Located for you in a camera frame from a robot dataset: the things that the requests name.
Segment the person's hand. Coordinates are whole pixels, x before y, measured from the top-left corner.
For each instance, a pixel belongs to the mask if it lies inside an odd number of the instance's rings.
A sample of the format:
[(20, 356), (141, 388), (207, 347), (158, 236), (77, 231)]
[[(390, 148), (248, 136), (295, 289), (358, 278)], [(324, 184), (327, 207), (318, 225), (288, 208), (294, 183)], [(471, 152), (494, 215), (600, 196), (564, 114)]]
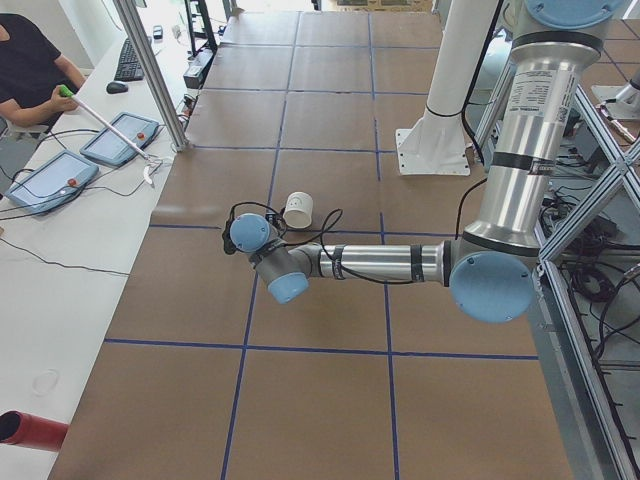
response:
[(60, 93), (60, 90), (56, 88), (50, 97), (49, 107), (52, 112), (68, 112), (77, 108), (77, 104), (70, 97), (65, 97)]

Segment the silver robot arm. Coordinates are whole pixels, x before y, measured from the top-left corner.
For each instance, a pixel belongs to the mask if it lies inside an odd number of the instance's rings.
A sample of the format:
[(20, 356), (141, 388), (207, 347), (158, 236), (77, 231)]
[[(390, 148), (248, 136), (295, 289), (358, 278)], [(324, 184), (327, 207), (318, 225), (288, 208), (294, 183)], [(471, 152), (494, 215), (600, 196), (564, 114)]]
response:
[[(489, 323), (519, 317), (533, 296), (538, 213), (556, 166), (583, 72), (601, 56), (615, 1), (521, 1), (510, 58), (514, 77), (477, 219), (438, 245), (328, 245), (315, 236), (287, 243), (253, 213), (231, 214), (227, 254), (244, 253), (280, 303), (313, 277), (448, 287), (468, 316)], [(465, 166), (461, 121), (483, 48), (502, 15), (499, 1), (456, 1), (449, 12), (425, 112), (396, 133), (403, 174), (454, 174)]]

